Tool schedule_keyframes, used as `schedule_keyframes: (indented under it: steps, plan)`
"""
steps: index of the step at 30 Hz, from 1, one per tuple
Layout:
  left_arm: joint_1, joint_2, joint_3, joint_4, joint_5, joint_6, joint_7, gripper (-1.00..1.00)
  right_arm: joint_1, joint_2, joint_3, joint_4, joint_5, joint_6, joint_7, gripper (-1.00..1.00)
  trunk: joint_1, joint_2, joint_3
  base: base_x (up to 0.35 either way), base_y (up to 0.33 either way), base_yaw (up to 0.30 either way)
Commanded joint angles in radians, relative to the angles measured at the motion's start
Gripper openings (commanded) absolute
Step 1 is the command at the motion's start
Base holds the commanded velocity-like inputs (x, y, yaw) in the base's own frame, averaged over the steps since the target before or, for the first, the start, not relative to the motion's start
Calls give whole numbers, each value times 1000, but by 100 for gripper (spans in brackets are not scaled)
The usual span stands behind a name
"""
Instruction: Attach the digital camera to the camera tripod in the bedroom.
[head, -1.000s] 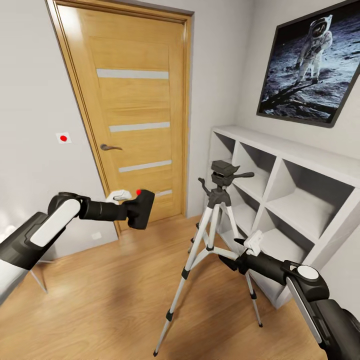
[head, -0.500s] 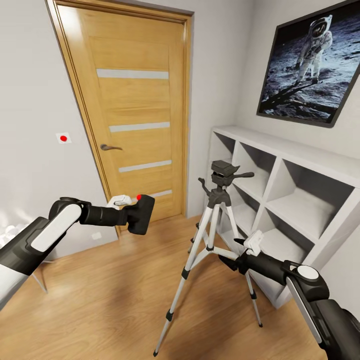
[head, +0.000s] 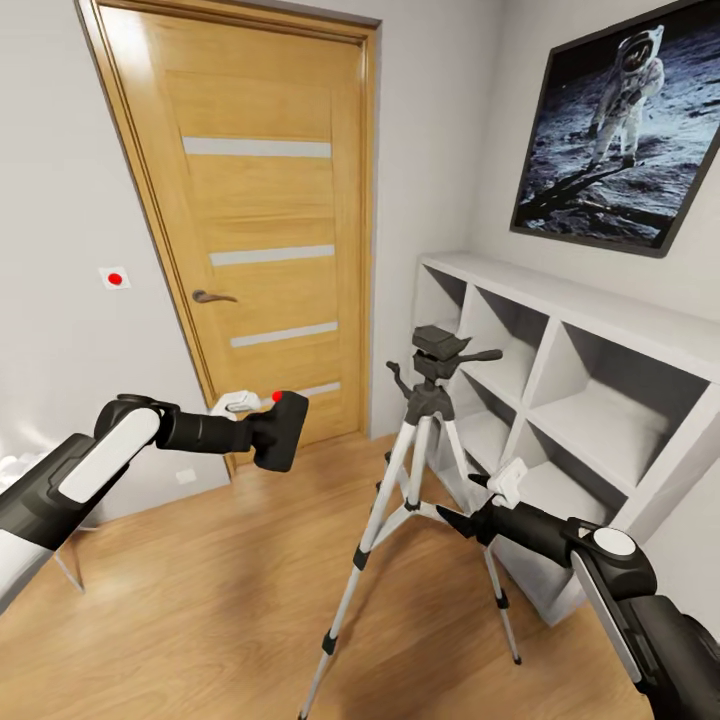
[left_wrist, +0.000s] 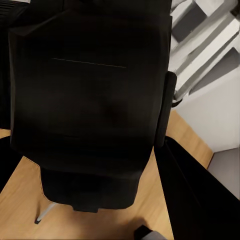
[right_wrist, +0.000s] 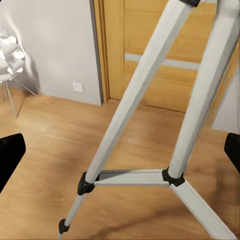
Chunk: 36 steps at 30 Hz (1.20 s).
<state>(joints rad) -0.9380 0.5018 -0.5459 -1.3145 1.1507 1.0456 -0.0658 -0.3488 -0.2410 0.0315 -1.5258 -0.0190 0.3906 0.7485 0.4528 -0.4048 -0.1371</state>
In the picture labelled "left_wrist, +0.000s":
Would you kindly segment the digital camera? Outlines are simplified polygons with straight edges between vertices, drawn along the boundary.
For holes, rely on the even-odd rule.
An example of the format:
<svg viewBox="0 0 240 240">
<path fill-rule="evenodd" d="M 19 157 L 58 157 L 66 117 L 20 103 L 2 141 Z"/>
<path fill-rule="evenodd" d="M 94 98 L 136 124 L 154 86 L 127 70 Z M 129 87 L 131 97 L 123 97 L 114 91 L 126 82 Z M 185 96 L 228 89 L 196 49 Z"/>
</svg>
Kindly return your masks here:
<svg viewBox="0 0 240 240">
<path fill-rule="evenodd" d="M 134 204 L 164 145 L 172 0 L 0 0 L 0 129 L 74 211 Z"/>
</svg>

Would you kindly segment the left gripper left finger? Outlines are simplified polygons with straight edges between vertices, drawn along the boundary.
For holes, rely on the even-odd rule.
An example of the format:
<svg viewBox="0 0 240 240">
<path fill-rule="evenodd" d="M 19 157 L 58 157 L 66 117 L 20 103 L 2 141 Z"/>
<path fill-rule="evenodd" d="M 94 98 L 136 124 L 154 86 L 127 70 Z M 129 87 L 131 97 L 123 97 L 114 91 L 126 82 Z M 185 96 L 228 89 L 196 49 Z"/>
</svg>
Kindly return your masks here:
<svg viewBox="0 0 240 240">
<path fill-rule="evenodd" d="M 23 155 L 11 148 L 10 136 L 0 138 L 0 193 Z"/>
</svg>

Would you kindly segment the camera tripod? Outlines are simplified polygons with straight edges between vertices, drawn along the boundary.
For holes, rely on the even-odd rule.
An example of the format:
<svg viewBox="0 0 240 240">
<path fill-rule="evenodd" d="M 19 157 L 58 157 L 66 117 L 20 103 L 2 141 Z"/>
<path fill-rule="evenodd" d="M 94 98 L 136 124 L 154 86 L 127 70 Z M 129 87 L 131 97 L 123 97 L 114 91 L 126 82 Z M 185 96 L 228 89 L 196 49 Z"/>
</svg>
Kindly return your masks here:
<svg viewBox="0 0 240 240">
<path fill-rule="evenodd" d="M 187 0 L 172 0 L 174 8 Z M 172 108 L 212 69 L 240 40 L 240 0 L 225 0 L 189 36 L 170 52 L 168 70 L 191 54 L 174 72 L 177 75 Z M 56 206 L 55 202 L 37 217 L 35 224 Z"/>
</svg>

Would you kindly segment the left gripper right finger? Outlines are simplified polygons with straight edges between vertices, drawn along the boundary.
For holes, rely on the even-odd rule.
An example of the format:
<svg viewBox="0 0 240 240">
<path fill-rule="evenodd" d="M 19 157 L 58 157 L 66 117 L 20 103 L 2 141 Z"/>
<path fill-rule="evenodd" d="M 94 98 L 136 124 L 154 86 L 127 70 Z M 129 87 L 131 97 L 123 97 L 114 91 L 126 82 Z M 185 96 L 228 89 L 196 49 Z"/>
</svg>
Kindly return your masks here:
<svg viewBox="0 0 240 240">
<path fill-rule="evenodd" d="M 174 240 L 240 240 L 240 200 L 175 139 L 154 154 Z"/>
</svg>

